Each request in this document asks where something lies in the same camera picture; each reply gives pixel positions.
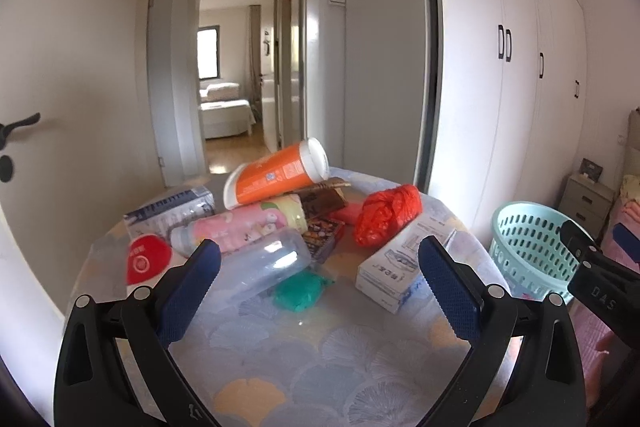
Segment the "red plastic bag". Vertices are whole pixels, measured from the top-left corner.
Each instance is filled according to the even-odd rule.
[[[380,248],[421,212],[420,192],[413,185],[375,192],[362,204],[353,237],[361,247]]]

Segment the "curtain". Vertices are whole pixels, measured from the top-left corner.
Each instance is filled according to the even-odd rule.
[[[260,85],[260,5],[249,6],[249,103],[255,119],[262,121],[262,87]]]

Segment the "clear plastic bottle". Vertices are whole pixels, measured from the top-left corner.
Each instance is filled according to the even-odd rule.
[[[203,306],[217,312],[258,295],[311,264],[300,232],[281,229],[224,257]]]

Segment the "plastic bottle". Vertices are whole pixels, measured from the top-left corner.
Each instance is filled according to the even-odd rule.
[[[309,138],[258,161],[241,165],[226,180],[226,208],[237,208],[329,179],[322,145]]]
[[[171,246],[189,257],[204,239],[211,239],[222,253],[228,253],[287,227],[306,232],[305,214],[296,194],[242,206],[177,227],[171,231]]]
[[[222,260],[220,273],[203,302],[210,312],[246,301],[301,272],[311,254],[299,232],[278,230]]]

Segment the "table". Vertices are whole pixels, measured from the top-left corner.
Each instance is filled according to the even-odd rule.
[[[332,176],[365,194],[397,184],[341,169]],[[199,179],[222,202],[226,175]],[[350,199],[358,197],[350,192]],[[448,248],[485,284],[507,285],[486,250],[440,201],[422,195],[424,212],[452,223]],[[119,223],[91,248],[70,300],[126,297],[129,239]],[[205,297],[183,340],[169,350],[203,404],[223,427],[415,427],[455,374],[469,344],[455,337],[429,287],[423,285],[392,315],[353,282],[370,250],[350,229],[324,267],[335,284],[299,314],[274,307],[269,292],[222,312]],[[508,354],[478,417],[493,411],[513,369],[519,342]],[[162,418],[126,342],[118,344],[145,412]]]

